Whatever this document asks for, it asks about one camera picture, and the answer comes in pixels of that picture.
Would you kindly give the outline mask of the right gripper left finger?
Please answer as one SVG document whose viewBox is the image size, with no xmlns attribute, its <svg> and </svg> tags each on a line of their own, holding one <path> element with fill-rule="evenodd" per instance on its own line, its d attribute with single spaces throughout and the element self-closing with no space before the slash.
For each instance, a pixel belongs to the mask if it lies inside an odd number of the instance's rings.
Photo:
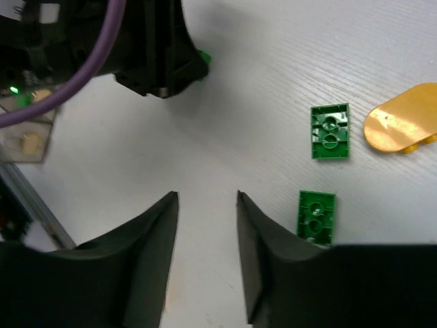
<svg viewBox="0 0 437 328">
<path fill-rule="evenodd" d="M 74 249 L 1 244 L 2 327 L 158 327 L 178 226 L 172 191 Z"/>
</svg>

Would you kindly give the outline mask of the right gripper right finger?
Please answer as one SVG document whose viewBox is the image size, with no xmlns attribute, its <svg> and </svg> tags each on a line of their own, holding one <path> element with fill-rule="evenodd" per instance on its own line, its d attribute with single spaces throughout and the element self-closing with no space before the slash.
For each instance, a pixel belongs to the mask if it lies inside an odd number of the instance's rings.
<svg viewBox="0 0 437 328">
<path fill-rule="evenodd" d="M 323 249 L 273 221 L 244 192 L 236 208 L 251 326 L 436 326 L 434 244 Z"/>
</svg>

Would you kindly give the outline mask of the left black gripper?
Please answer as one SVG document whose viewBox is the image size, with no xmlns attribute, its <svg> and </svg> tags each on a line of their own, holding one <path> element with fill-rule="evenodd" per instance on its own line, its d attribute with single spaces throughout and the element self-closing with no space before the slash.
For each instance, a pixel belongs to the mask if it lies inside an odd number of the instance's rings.
<svg viewBox="0 0 437 328">
<path fill-rule="evenodd" d="M 91 53 L 106 14 L 106 1 L 62 1 L 65 38 L 51 44 L 51 78 L 70 79 Z M 181 1 L 127 1 L 115 44 L 98 75 L 146 96 L 178 95 L 197 81 L 199 56 L 186 28 Z"/>
</svg>

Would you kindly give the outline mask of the yellow round lego piece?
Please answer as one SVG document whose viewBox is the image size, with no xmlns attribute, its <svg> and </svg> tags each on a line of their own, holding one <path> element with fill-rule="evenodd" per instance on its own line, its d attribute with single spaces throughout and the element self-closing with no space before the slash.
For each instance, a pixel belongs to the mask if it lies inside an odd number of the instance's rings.
<svg viewBox="0 0 437 328">
<path fill-rule="evenodd" d="M 385 153 L 411 153 L 436 141 L 436 84 L 422 83 L 372 109 L 363 122 L 367 143 Z"/>
</svg>

